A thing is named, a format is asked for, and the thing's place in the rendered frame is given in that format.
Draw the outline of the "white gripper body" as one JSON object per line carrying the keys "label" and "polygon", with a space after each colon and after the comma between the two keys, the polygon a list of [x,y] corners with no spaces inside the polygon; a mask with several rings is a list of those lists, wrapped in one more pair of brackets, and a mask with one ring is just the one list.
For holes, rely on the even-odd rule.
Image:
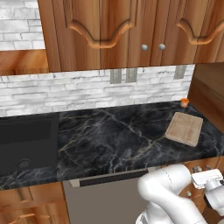
{"label": "white gripper body", "polygon": [[201,171],[192,174],[192,182],[197,189],[212,190],[221,186],[223,176],[218,169]]}

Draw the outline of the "wooden drawer front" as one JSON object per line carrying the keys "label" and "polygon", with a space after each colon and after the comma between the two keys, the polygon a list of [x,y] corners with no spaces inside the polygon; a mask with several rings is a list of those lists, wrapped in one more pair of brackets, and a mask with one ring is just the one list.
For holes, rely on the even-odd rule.
{"label": "wooden drawer front", "polygon": [[[190,173],[193,173],[193,167],[200,166],[202,171],[207,171],[206,165],[209,165],[211,169],[219,169],[224,175],[224,157],[210,157],[205,159],[193,160],[183,162]],[[192,193],[191,197],[186,195],[186,192],[190,191]],[[193,183],[189,184],[180,194],[181,197],[189,198],[194,202],[196,207],[200,210],[201,213],[204,212],[206,208],[206,202],[204,201],[204,190],[203,189],[196,189]]]}

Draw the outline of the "light wooden cutting board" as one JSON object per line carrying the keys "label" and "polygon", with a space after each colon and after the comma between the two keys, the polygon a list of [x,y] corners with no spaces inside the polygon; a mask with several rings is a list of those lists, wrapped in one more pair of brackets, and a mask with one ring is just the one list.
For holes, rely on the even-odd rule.
{"label": "light wooden cutting board", "polygon": [[203,119],[176,112],[164,136],[172,141],[195,147],[198,144]]}

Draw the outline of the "tall wooden side cabinet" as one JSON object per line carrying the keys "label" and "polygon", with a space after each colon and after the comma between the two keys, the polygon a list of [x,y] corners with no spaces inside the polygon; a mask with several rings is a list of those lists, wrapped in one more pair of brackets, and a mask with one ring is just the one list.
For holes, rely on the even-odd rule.
{"label": "tall wooden side cabinet", "polygon": [[197,64],[187,98],[224,133],[224,62]]}

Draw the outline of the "grey dishwasher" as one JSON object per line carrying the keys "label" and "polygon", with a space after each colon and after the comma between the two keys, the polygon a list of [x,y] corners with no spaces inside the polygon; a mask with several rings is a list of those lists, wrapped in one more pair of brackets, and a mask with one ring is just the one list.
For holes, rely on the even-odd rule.
{"label": "grey dishwasher", "polygon": [[70,224],[135,224],[147,204],[137,191],[139,178],[80,186],[80,180],[113,175],[119,174],[63,182]]}

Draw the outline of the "wooden base cupboard front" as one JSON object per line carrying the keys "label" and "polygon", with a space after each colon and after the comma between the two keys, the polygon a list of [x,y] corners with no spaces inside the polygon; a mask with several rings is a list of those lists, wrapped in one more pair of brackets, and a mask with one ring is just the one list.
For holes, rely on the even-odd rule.
{"label": "wooden base cupboard front", "polygon": [[50,215],[50,218],[29,217],[16,224],[70,224],[62,184],[57,182],[0,191],[0,224],[9,224],[21,214]]}

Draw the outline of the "black sink basin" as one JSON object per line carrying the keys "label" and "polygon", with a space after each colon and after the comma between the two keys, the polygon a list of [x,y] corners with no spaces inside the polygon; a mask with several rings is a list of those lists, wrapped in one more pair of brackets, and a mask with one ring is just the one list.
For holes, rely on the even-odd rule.
{"label": "black sink basin", "polygon": [[0,118],[0,175],[57,165],[59,114]]}

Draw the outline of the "wooden hood cover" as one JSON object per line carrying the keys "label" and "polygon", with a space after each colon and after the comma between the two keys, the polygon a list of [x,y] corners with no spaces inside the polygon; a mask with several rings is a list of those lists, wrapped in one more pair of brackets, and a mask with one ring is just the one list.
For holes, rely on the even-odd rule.
{"label": "wooden hood cover", "polygon": [[0,75],[47,74],[45,50],[0,51]]}

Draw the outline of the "grey wall socket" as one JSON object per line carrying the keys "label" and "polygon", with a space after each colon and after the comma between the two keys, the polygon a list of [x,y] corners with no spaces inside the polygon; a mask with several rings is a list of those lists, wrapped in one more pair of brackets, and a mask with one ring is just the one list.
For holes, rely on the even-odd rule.
{"label": "grey wall socket", "polygon": [[127,68],[126,69],[126,82],[136,82],[137,81],[137,69],[136,68]]}
{"label": "grey wall socket", "polygon": [[185,75],[185,72],[186,72],[186,65],[176,66],[174,79],[175,80],[183,79],[184,75]]}
{"label": "grey wall socket", "polygon": [[118,84],[122,82],[122,70],[121,69],[111,69],[110,70],[110,83]]}

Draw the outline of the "wooden wall cupboard door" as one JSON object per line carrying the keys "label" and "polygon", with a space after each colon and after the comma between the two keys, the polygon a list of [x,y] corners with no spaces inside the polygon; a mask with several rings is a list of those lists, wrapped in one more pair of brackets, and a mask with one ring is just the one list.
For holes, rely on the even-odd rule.
{"label": "wooden wall cupboard door", "polygon": [[150,64],[214,62],[224,62],[224,0],[157,0]]}
{"label": "wooden wall cupboard door", "polygon": [[65,72],[148,66],[155,4],[155,0],[52,0],[57,68]]}

